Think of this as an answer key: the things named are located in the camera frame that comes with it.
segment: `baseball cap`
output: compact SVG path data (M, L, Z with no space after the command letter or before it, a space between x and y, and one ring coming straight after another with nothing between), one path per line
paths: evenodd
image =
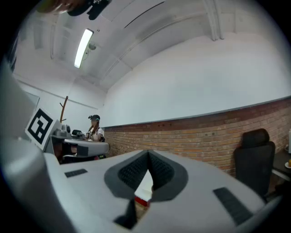
M100 116L92 115L92 116L89 116L88 119L91 119L92 121L99 121L100 120Z

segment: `black desk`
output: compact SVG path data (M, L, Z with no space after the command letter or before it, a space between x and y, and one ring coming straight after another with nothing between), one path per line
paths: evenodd
M286 168L285 163L291 159L291 154L282 150L275 154L272 172L281 178L291 181L291 168Z

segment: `white ceiling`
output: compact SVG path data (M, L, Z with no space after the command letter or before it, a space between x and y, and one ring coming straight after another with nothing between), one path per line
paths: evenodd
M206 1L218 25L213 0ZM223 31L235 32L234 1L220 0L219 3ZM94 31L91 42L97 48L84 55L81 68L77 69L75 55L86 28ZM149 57L202 35L211 39L209 15L203 0L112 0L96 20L89 20L86 13L71 17L67 13L42 15L36 12L22 28L19 45L42 50L44 56L50 56L107 91Z

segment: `ceiling light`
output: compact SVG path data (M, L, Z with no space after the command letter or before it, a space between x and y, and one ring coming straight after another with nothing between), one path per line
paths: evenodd
M91 31L90 29L86 29L84 31L84 34L82 36L82 39L80 41L79 48L78 48L78 51L76 54L76 59L75 59L75 67L77 67L77 68L80 68L80 66L81 66L83 55L85 53L86 47L87 47L93 33L94 32Z

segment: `woman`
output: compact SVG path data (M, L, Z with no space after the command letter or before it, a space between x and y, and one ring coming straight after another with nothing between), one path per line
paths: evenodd
M89 128L89 138L95 142L104 142L103 130L99 127L100 116L92 115L88 117L91 119L91 127Z

